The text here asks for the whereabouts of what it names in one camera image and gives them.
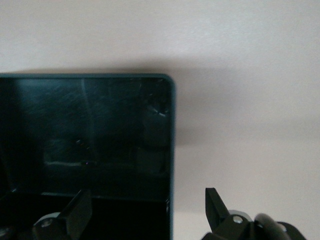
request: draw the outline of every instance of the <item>black plastic container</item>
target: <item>black plastic container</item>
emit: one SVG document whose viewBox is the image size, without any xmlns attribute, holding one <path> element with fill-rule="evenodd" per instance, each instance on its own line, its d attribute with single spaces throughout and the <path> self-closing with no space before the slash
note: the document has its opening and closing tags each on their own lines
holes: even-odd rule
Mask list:
<svg viewBox="0 0 320 240">
<path fill-rule="evenodd" d="M 90 189 L 81 239 L 171 239 L 174 100 L 163 74 L 0 74 L 0 226 Z"/>
</svg>

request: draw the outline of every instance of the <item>black cable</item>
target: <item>black cable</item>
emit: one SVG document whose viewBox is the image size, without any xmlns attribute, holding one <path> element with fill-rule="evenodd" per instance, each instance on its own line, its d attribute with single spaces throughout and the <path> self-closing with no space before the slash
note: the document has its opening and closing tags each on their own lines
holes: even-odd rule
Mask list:
<svg viewBox="0 0 320 240">
<path fill-rule="evenodd" d="M 254 219 L 254 223 L 263 228 L 264 233 L 269 240 L 291 240 L 289 235 L 283 231 L 280 224 L 267 214 L 258 214 Z"/>
</svg>

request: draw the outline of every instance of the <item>silver screw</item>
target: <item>silver screw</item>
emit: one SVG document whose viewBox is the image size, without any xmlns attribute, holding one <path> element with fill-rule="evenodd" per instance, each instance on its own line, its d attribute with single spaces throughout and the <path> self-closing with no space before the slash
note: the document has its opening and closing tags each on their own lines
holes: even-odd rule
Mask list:
<svg viewBox="0 0 320 240">
<path fill-rule="evenodd" d="M 0 228 L 0 237 L 5 236 L 9 232 L 9 228 Z"/>
<path fill-rule="evenodd" d="M 278 224 L 279 224 L 280 228 L 282 229 L 282 231 L 284 231 L 284 232 L 287 231 L 287 228 L 284 225 L 282 225 L 281 223 L 278 223 Z"/>
<path fill-rule="evenodd" d="M 41 227 L 42 228 L 46 228 L 48 226 L 50 226 L 52 223 L 52 218 L 49 218 L 49 219 L 44 219 L 41 223 Z"/>
<path fill-rule="evenodd" d="M 233 221 L 234 221 L 236 224 L 242 224 L 244 220 L 243 220 L 240 216 L 234 216 L 234 217 L 233 217 Z"/>
</svg>

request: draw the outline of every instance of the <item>white table surface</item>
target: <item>white table surface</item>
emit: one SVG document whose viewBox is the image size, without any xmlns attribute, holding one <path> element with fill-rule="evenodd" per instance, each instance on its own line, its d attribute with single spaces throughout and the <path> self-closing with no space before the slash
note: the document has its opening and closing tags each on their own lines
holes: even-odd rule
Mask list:
<svg viewBox="0 0 320 240">
<path fill-rule="evenodd" d="M 229 209 L 320 236 L 320 1 L 2 0 L 0 72 L 176 82 L 174 240 Z"/>
</svg>

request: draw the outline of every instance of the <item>metal bolt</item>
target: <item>metal bolt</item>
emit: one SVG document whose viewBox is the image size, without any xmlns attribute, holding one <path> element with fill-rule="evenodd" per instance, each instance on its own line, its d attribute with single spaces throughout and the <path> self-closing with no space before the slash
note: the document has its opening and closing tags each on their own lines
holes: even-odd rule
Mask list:
<svg viewBox="0 0 320 240">
<path fill-rule="evenodd" d="M 287 228 L 284 225 L 282 225 L 281 223 L 278 223 L 278 224 L 279 224 L 280 228 L 282 229 L 282 231 L 284 231 L 284 232 L 287 231 Z"/>
<path fill-rule="evenodd" d="M 0 237 L 5 236 L 9 232 L 9 228 L 0 228 Z"/>
<path fill-rule="evenodd" d="M 41 223 L 41 227 L 46 228 L 46 227 L 50 226 L 51 223 L 52 223 L 52 218 L 44 219 Z"/>
<path fill-rule="evenodd" d="M 243 220 L 240 216 L 234 216 L 234 217 L 233 217 L 233 221 L 234 221 L 236 224 L 242 224 L 244 220 Z"/>
</svg>

